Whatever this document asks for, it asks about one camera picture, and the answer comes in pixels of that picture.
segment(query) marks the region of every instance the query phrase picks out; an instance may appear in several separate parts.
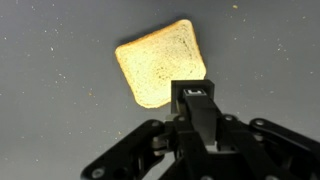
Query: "slice of bread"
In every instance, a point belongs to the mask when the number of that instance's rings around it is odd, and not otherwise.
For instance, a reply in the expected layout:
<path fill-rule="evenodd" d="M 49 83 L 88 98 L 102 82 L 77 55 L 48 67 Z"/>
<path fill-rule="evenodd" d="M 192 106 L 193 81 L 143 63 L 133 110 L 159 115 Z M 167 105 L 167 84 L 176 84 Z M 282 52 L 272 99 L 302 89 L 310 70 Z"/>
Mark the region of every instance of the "slice of bread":
<path fill-rule="evenodd" d="M 171 100 L 171 80 L 203 79 L 206 74 L 189 20 L 119 46 L 117 60 L 136 102 L 157 108 Z"/>

